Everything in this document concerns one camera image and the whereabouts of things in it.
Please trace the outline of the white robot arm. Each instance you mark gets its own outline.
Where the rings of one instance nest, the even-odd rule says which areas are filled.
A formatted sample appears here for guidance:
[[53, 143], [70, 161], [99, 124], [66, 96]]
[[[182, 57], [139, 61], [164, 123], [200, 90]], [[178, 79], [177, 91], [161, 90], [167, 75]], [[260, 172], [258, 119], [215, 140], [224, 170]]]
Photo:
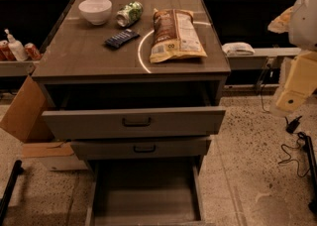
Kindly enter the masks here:
[[271, 114], [285, 117], [317, 89], [317, 0], [296, 0], [267, 28], [274, 33], [287, 32], [289, 42], [301, 49], [294, 59], [283, 61], [279, 88], [269, 109]]

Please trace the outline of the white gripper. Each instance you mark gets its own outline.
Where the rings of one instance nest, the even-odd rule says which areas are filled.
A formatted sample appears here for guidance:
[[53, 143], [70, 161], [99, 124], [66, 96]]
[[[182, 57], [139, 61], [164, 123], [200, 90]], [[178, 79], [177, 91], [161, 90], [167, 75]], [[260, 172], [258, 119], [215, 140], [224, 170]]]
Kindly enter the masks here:
[[282, 62], [279, 87], [271, 100], [269, 112], [286, 117], [296, 111], [317, 89], [317, 53], [304, 51]]

